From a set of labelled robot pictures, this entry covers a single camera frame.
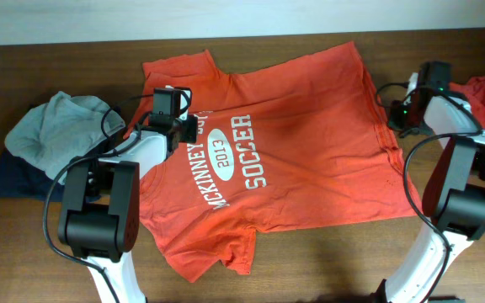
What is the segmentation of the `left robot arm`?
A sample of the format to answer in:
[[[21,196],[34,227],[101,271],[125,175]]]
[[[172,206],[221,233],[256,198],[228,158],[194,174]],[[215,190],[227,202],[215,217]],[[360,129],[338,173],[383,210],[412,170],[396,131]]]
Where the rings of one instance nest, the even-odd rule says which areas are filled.
[[[66,180],[57,236],[71,251],[54,251],[89,269],[103,302],[147,301],[131,254],[140,225],[140,181],[179,144],[197,140],[190,88],[166,86],[150,96],[152,109],[125,141],[75,157],[57,174]]]

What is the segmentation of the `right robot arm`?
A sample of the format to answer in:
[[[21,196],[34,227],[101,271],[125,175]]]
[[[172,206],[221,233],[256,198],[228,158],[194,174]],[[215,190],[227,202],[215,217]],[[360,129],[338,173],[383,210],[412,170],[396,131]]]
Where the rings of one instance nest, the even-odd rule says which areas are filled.
[[[423,225],[399,269],[381,281],[373,302],[433,302],[437,284],[457,256],[485,233],[485,130],[466,96],[450,89],[451,65],[427,61],[402,84],[403,100],[388,105],[387,126],[404,138],[423,135],[407,155],[410,163],[424,145],[443,148],[426,184],[422,204],[408,203]]]

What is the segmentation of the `orange soccer t-shirt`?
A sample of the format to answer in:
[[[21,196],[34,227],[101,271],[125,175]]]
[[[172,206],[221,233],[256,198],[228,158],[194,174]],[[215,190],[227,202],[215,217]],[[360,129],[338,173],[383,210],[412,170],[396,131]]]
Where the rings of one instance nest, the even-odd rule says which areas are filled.
[[[196,281],[213,264],[250,272],[258,232],[413,214],[417,194],[354,43],[244,74],[209,52],[146,62],[144,97],[192,92],[197,140],[141,181],[140,220],[168,264]]]

